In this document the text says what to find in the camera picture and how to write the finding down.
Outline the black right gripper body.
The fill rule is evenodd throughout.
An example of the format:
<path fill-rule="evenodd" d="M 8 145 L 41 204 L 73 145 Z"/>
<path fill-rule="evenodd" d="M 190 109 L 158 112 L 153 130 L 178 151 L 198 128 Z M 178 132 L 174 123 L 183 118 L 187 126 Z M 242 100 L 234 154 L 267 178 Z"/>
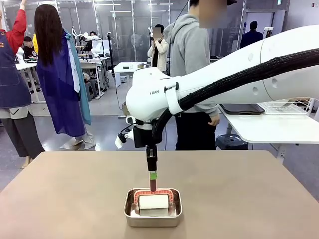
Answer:
<path fill-rule="evenodd" d="M 135 147 L 146 147 L 152 143 L 153 125 L 151 122 L 137 120 L 133 127 Z"/>

